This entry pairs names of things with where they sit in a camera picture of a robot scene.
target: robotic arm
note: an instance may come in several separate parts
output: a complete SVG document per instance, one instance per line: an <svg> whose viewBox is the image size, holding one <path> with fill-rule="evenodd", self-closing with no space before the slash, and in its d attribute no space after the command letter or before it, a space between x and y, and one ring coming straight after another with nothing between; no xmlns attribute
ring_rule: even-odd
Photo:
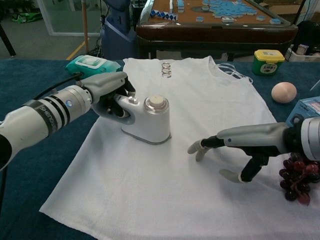
<svg viewBox="0 0 320 240"><path fill-rule="evenodd" d="M305 119L293 127L282 122L222 130L196 141L188 153L197 152L195 159L201 161L209 149L223 146L242 149L252 158L241 173L222 169L220 174L235 183L250 182L268 164L269 157L297 152L309 160L320 160L320 117Z"/></svg>
<svg viewBox="0 0 320 240"><path fill-rule="evenodd" d="M40 100L30 100L8 113L0 122L0 171L22 149L31 147L54 134L102 103L106 111L127 116L114 100L115 94L135 94L125 72L96 74Z"/></svg>

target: machine base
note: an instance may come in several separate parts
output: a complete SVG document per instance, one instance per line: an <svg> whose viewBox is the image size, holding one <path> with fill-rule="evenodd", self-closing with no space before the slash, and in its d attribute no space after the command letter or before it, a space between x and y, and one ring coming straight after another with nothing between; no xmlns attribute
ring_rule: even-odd
<svg viewBox="0 0 320 240"><path fill-rule="evenodd" d="M143 142L145 142L145 143L147 143L147 144L153 144L153 145L163 144L163 143L165 143L166 141L168 141L168 140L172 137L172 136L171 136L171 133L170 133L169 137L168 137L166 140L164 140L164 141L161 141L161 142L151 142L151 141L147 141L147 140L145 140L145 139L143 139L143 138L140 138L140 137L138 137L138 136L132 135L131 133L128 133L128 132L124 131L122 128L121 128L121 130L122 130L122 132L124 132L125 134L128 134L129 136L134 137L135 139L138 139L138 140L143 141Z"/></svg>

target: blue box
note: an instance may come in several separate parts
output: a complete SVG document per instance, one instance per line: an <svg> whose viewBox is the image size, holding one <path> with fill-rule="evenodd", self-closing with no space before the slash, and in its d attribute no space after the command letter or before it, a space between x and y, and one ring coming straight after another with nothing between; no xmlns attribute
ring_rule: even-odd
<svg viewBox="0 0 320 240"><path fill-rule="evenodd" d="M285 123L292 127L298 121L312 117L320 117L320 96L300 99Z"/></svg>

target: blue tablecloth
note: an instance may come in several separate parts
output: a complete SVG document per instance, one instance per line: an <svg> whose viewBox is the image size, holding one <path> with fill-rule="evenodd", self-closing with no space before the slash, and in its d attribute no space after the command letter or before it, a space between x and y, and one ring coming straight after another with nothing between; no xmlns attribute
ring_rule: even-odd
<svg viewBox="0 0 320 240"><path fill-rule="evenodd" d="M68 78L70 75L63 69L67 63L57 60L0 60L0 120L44 89ZM255 76L250 62L232 64L238 72L253 79L254 87L278 122L287 119L298 99L320 95L320 88L309 91L320 79L320 63L285 62L273 77ZM271 90L280 82L291 82L296 86L297 97L291 103L279 104L272 100ZM15 157L8 168L0 219L1 240L93 239L38 210L67 170L97 118L90 111L50 139L21 151Z"/></svg>

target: white towel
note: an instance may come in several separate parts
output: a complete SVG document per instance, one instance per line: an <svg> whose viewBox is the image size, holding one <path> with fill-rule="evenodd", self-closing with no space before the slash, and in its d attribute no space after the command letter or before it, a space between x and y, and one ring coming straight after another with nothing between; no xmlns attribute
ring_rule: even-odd
<svg viewBox="0 0 320 240"><path fill-rule="evenodd" d="M319 239L319 190L312 186L306 207L286 201L279 186L287 156L235 184L219 170L240 172L250 159L240 149L210 150L201 162L187 154L220 130L275 122L248 78L225 74L210 57L174 61L171 78L157 59L129 59L124 71L140 100L169 100L172 139L150 145L100 117L42 213L97 239Z"/></svg>

